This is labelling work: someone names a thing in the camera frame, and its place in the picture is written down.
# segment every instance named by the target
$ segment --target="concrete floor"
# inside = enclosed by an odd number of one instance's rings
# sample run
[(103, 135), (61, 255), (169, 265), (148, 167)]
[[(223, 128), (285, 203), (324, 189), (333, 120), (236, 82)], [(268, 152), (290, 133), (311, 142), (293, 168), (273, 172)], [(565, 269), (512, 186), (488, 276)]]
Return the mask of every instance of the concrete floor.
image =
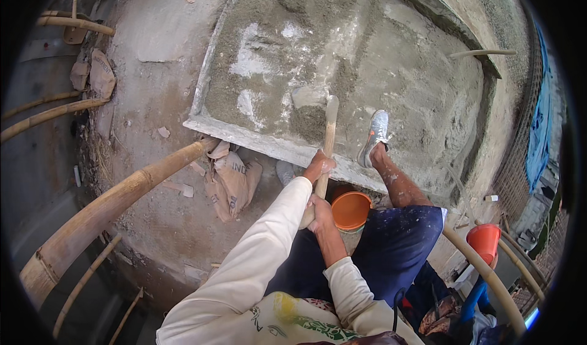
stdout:
[[(117, 33), (98, 43), (118, 77), (112, 99), (109, 148), (114, 183), (192, 143), (196, 137), (181, 123), (190, 111), (209, 36), (226, 0), (188, 1), (192, 0), (119, 0), (108, 20)], [(499, 48), (480, 0), (445, 1), (485, 47)], [(497, 83), (488, 115), (490, 122), (466, 186), (475, 214), (484, 222), (497, 216), (495, 205), (482, 199), (489, 192), (512, 133), (518, 92), (505, 59), (494, 56), (493, 60), (503, 80)], [(169, 138), (157, 132), (164, 126), (171, 132)], [(254, 152), (249, 157), (257, 158), (264, 170), (255, 197), (240, 214), (240, 221), (225, 224), (216, 217), (206, 197), (203, 178), (187, 167), (170, 180), (194, 187), (194, 198), (158, 186), (117, 222), (115, 229), (124, 235), (117, 248), (120, 271), (138, 286), (144, 286), (149, 294), (147, 300), (161, 311), (169, 310), (194, 290), (211, 269), (211, 263), (222, 262), (281, 189), (275, 160)], [(101, 179), (101, 191), (111, 187), (106, 178)], [(454, 226), (461, 217), (458, 210), (465, 211), (463, 199), (457, 206), (445, 207), (449, 211), (451, 207), (456, 209), (447, 219), (447, 224)], [(468, 230), (458, 232), (465, 236)], [(441, 276), (448, 277), (464, 258), (441, 237), (429, 260)]]

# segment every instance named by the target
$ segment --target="cement bag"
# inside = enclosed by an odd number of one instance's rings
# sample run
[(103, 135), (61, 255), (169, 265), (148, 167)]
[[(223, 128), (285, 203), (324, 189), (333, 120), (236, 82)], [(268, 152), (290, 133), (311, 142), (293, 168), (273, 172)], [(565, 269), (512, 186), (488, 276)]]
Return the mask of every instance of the cement bag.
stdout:
[(248, 201), (246, 202), (245, 206), (248, 206), (253, 199), (253, 195), (255, 194), (255, 189), (259, 184), (260, 174), (263, 173), (263, 166), (259, 163), (252, 161), (246, 163), (246, 188), (248, 190)]
[(92, 69), (90, 70), (90, 85), (98, 97), (108, 99), (116, 85), (116, 77), (112, 72), (110, 63), (102, 51), (92, 51)]
[(90, 74), (90, 65), (87, 62), (76, 62), (73, 64), (69, 79), (75, 90), (82, 91), (86, 88), (87, 76)]
[(218, 173), (214, 172), (214, 168), (211, 168), (204, 177), (204, 187), (206, 188), (206, 194), (216, 210), (218, 217), (225, 223), (232, 220), (230, 215), (230, 208), (228, 207), (228, 196), (226, 190), (220, 182)]
[(231, 151), (216, 160), (214, 169), (226, 190), (230, 215), (236, 217), (249, 201), (245, 164), (237, 153)]

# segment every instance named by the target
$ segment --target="hand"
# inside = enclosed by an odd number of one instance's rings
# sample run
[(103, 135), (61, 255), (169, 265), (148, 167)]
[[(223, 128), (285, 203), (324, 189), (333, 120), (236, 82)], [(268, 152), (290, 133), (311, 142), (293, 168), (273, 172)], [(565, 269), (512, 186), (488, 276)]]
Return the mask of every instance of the hand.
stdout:
[(497, 266), (497, 257), (499, 256), (499, 254), (497, 252), (495, 252), (495, 257), (493, 257), (493, 261), (491, 261), (491, 263), (489, 264), (489, 267), (492, 270), (495, 270), (495, 267)]
[(314, 221), (310, 223), (308, 229), (310, 229), (310, 231), (314, 234), (317, 234), (319, 231), (324, 231), (331, 228), (336, 229), (330, 203), (328, 203), (323, 198), (319, 198), (318, 195), (312, 195), (310, 196), (310, 200), (308, 201), (306, 208), (309, 208), (312, 205), (315, 206), (316, 217), (314, 218)]
[(336, 162), (333, 159), (327, 158), (322, 149), (316, 151), (316, 155), (312, 158), (310, 165), (304, 172), (304, 177), (312, 184), (324, 173), (329, 173), (336, 167)]

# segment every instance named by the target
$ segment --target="orange bucket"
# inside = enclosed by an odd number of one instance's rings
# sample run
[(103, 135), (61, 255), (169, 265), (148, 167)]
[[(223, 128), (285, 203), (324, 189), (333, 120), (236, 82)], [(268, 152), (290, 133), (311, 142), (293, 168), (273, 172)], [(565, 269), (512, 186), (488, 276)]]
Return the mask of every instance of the orange bucket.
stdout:
[(336, 227), (342, 231), (360, 228), (367, 221), (372, 207), (371, 199), (362, 192), (350, 191), (332, 201), (332, 215)]
[(497, 225), (481, 224), (468, 232), (467, 243), (490, 265), (497, 254), (497, 242), (500, 238), (501, 229)]

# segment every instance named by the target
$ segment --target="foot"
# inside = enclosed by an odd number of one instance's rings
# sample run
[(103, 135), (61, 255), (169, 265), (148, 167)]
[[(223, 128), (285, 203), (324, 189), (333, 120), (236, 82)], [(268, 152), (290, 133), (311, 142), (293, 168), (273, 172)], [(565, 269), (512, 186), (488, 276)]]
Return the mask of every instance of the foot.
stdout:
[(385, 146), (385, 151), (388, 150), (387, 147), (387, 122), (389, 121), (389, 116), (387, 112), (380, 109), (373, 114), (371, 117), (371, 128), (369, 129), (369, 136), (367, 137), (367, 142), (359, 151), (357, 156), (357, 162), (363, 168), (372, 168), (373, 164), (371, 163), (371, 151), (378, 143), (382, 143)]
[(278, 160), (277, 165), (275, 165), (275, 171), (277, 172), (277, 177), (279, 177), (283, 187), (290, 184), (295, 178), (294, 166), (286, 161)]

